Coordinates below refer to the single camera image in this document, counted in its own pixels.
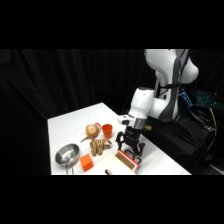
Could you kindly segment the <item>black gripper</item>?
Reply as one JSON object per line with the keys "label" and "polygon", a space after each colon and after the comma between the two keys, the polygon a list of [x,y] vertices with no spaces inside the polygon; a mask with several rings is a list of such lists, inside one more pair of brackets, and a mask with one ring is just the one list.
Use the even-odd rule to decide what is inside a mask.
{"label": "black gripper", "polygon": [[140,129],[134,129],[130,126],[127,126],[124,133],[119,132],[117,134],[115,141],[118,144],[118,148],[121,149],[122,144],[125,142],[133,150],[136,150],[135,155],[137,157],[141,157],[142,153],[143,153],[143,149],[145,147],[145,144],[139,142],[140,134],[141,134]]}

